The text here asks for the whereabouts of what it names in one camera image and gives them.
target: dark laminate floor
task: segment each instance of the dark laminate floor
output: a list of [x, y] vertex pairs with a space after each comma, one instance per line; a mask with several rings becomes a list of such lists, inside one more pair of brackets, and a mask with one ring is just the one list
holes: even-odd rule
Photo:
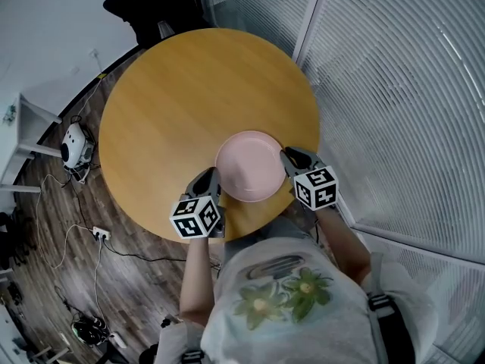
[[[103, 108], [111, 88], [135, 58], [136, 55], [111, 72], [84, 109], [82, 122], [95, 137], [99, 133]], [[79, 111], [90, 93], [53, 130], [45, 141], [46, 145], [60, 145], [70, 117]], [[97, 156], [94, 163], [99, 163]], [[36, 185], [47, 174], [65, 181], [59, 158], [40, 156], [31, 161], [19, 183]], [[77, 195], [86, 223], [79, 210]], [[17, 195], [17, 204], [27, 217], [35, 217], [36, 200], [36, 194]], [[185, 259], [186, 256], [186, 246], [150, 234], [121, 211], [108, 192], [99, 168], [92, 170], [84, 186], [68, 184], [60, 188], [49, 178], [39, 204], [39, 223], [45, 257], [53, 265], [61, 260], [65, 232], [72, 224], [88, 228], [97, 225], [110, 230], [113, 247], [122, 253], [142, 253], [150, 258], [169, 256]], [[37, 243], [35, 224], [30, 225], [28, 234]], [[99, 315], [94, 291], [98, 251], [99, 243], [94, 241], [90, 232], [74, 228], [68, 237], [67, 255], [60, 268], [52, 270], [48, 267], [40, 250], [31, 253], [27, 265], [14, 266], [10, 278], [18, 284], [24, 300], [12, 309], [22, 315], [25, 334], [38, 349], [49, 345], [55, 350], [61, 349], [65, 345], [59, 334], [61, 332], [69, 340], [73, 352], [63, 359], [84, 364], [93, 363], [100, 357], [97, 350], [82, 345], [74, 337], [70, 329], [71, 314], [55, 293], [57, 285], [74, 306], [88, 314]], [[157, 343], [165, 315], [177, 314], [183, 267], [183, 262], [149, 263], [103, 249], [98, 278], [99, 304], [111, 330], [117, 331], [127, 343], [128, 348], [121, 352], [130, 362], [138, 362], [139, 354]]]

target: window blinds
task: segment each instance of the window blinds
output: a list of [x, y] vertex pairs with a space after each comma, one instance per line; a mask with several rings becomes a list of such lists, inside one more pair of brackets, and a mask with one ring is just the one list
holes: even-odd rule
[[291, 56], [308, 0], [206, 0], [216, 27], [244, 30]]
[[323, 0], [302, 69], [357, 224], [485, 262], [485, 0]]

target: white table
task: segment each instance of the white table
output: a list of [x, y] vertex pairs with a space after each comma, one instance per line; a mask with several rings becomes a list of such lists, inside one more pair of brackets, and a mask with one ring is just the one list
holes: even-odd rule
[[31, 152], [39, 152], [41, 154], [56, 156], [58, 158], [61, 157], [61, 150], [40, 146], [25, 138], [25, 134], [21, 127], [22, 123], [20, 122], [22, 118], [22, 108], [27, 107], [36, 117], [42, 118], [49, 123], [59, 124], [61, 123], [61, 119], [28, 102], [21, 94], [17, 96], [14, 106], [17, 109], [17, 115], [12, 124], [8, 125], [7, 123], [3, 123], [0, 119], [0, 191], [40, 193], [40, 187], [17, 186], [2, 183], [8, 165], [15, 156], [23, 159], [33, 159], [34, 156]]

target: floral print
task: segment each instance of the floral print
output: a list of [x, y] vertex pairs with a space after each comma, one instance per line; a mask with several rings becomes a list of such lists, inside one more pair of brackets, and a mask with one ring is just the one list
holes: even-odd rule
[[283, 282], [283, 287], [289, 291], [289, 299], [284, 307], [292, 310], [292, 320], [303, 320], [315, 303], [325, 306], [330, 302], [330, 293], [325, 290], [332, 281], [331, 278], [322, 278], [310, 268], [302, 268], [299, 278], [290, 278]]
[[322, 278], [310, 268], [301, 268], [298, 274], [281, 285], [275, 281], [261, 287], [243, 287], [234, 315], [245, 315], [247, 328], [252, 331], [266, 319], [288, 321], [286, 312], [290, 312], [293, 322], [301, 322], [316, 303], [325, 306], [330, 302], [330, 293], [325, 289], [333, 279]]
[[261, 287], [243, 287], [239, 295], [242, 300], [236, 305], [234, 315], [246, 315], [246, 325], [250, 331], [256, 329], [265, 319], [286, 321], [280, 308], [285, 295], [278, 293], [277, 282]]

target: pink plate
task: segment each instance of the pink plate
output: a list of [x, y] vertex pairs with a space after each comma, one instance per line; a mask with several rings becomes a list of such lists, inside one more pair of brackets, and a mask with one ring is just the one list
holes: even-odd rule
[[266, 133], [247, 130], [230, 137], [215, 159], [222, 189], [243, 202], [271, 197], [286, 176], [280, 150], [280, 144]]

